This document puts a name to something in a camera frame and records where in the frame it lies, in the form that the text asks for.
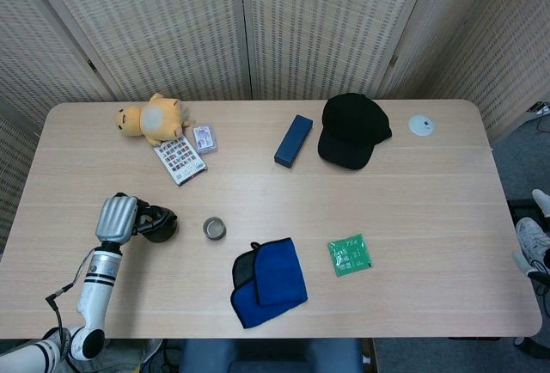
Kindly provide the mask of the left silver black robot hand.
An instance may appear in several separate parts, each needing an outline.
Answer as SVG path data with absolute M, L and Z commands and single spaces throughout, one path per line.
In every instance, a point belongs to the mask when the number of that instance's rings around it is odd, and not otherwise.
M 100 242 L 126 244 L 136 233 L 135 222 L 140 211 L 150 205 L 135 196 L 116 193 L 101 208 L 95 235 Z

